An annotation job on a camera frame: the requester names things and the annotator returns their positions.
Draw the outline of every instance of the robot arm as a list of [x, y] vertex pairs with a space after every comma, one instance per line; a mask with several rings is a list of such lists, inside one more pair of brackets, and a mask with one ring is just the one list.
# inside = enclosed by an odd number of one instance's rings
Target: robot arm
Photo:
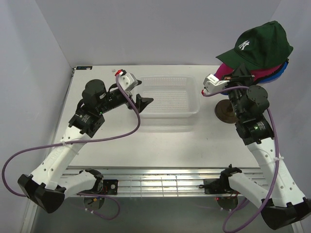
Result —
[[[269, 107], [268, 93], [260, 86], [251, 85], [253, 76], [241, 65], [232, 74], [219, 81], [213, 75], [204, 81], [203, 95], [213, 94], [225, 88], [234, 86], [249, 86], [245, 89], [228, 91], [235, 116], [237, 133], [253, 154], [264, 177], [271, 185], [275, 168], [274, 132], [263, 112]], [[249, 199], [258, 208], [266, 198], [268, 191], [248, 179], [240, 169], [229, 167], [225, 169], [218, 180], [210, 184], [222, 191], [236, 190]], [[283, 158], [279, 158], [279, 170], [276, 183], [261, 215], [266, 224], [276, 230], [302, 220], [311, 213], [311, 200], [307, 199], [292, 179]]]
[[[131, 98], [130, 91], [140, 85], [141, 81], [125, 70], [119, 70], [117, 75], [121, 88]], [[122, 104], [127, 104], [131, 109], [119, 89], [111, 91], [116, 87], [114, 84], [106, 91], [103, 81], [89, 81], [82, 92], [83, 98], [78, 103], [77, 110], [61, 139], [63, 146], [53, 148], [47, 158], [29, 176], [21, 175], [18, 179], [18, 184], [24, 194], [48, 213], [57, 210], [64, 199], [81, 191], [89, 190], [96, 194], [102, 190], [103, 176], [96, 170], [86, 169], [79, 175], [67, 179], [61, 179], [61, 176], [79, 150], [86, 144], [86, 140], [90, 140], [104, 123], [104, 113]], [[142, 112], [152, 101], [152, 98], [142, 98], [138, 94], [135, 103], [138, 112]], [[81, 142], [65, 143], [65, 141], [77, 140]]]

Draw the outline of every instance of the white plastic basket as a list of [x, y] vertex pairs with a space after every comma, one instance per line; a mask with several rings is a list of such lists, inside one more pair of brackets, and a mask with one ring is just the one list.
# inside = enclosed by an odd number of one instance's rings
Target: white plastic basket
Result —
[[192, 76], [139, 77], [136, 94], [154, 98], [140, 114], [142, 118], [185, 118], [200, 110], [197, 82]]

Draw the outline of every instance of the white embroidered logo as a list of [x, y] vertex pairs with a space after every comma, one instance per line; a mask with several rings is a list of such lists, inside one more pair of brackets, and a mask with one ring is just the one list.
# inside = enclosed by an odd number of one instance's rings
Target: white embroidered logo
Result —
[[242, 44], [239, 45], [241, 50], [244, 50], [245, 46], [249, 45], [249, 40], [245, 40]]

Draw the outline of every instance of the white table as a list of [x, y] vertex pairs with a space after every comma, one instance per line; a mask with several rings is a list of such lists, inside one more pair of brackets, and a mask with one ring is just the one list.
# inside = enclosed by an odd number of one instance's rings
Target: white table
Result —
[[[198, 82], [198, 93], [204, 78], [218, 66], [93, 66], [92, 70], [76, 70], [62, 112], [55, 142], [62, 137], [73, 116], [85, 84], [101, 79], [106, 88], [115, 82], [118, 69], [133, 73], [136, 78], [148, 75], [191, 75]], [[133, 135], [101, 143], [85, 145], [71, 166], [78, 167], [258, 167], [253, 155], [236, 133], [235, 126], [221, 122], [214, 114], [216, 103], [227, 98], [200, 95], [199, 113], [174, 131], [142, 127]], [[135, 128], [135, 114], [121, 106], [104, 114], [105, 123], [93, 138], [127, 133]]]

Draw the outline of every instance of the green baseball cap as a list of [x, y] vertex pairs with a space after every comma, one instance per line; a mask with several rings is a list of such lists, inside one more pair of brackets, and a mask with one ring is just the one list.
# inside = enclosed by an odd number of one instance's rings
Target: green baseball cap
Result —
[[241, 63], [249, 70], [269, 69], [284, 63], [292, 51], [284, 28], [272, 21], [243, 32], [234, 49], [216, 58], [232, 69]]

